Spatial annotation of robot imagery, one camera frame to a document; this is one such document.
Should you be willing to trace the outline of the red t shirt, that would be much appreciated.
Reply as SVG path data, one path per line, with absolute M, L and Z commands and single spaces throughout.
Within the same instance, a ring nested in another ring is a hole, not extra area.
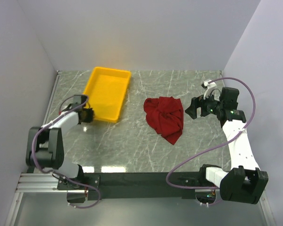
M 183 133 L 183 106 L 173 97 L 147 98 L 143 109 L 146 122 L 157 134 L 174 145 Z

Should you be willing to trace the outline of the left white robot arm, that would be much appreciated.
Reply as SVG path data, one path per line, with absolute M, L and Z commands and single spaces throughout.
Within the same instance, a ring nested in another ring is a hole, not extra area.
M 73 95 L 70 99 L 72 103 L 60 109 L 57 118 L 29 129 L 25 162 L 43 174 L 58 175 L 62 182 L 87 186 L 82 166 L 65 159 L 63 136 L 76 125 L 92 122 L 94 111 L 87 95 Z

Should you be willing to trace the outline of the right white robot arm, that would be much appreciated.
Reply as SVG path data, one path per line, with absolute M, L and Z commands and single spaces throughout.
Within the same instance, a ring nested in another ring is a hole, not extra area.
M 253 156 L 245 114 L 237 109 L 238 96 L 238 89 L 223 87 L 218 100 L 214 94 L 194 97 L 185 112 L 192 119 L 197 118 L 198 108 L 202 117 L 215 115 L 229 142 L 231 170 L 226 172 L 218 166 L 204 164 L 200 168 L 200 181 L 218 187 L 222 200 L 257 204 L 267 185 L 268 174 L 260 170 Z

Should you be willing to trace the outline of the yellow plastic tray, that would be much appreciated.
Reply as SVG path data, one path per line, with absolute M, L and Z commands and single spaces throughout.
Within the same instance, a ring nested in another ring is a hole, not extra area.
M 94 119 L 116 123 L 131 79 L 131 72 L 95 67 L 85 86 L 84 95 L 93 109 Z

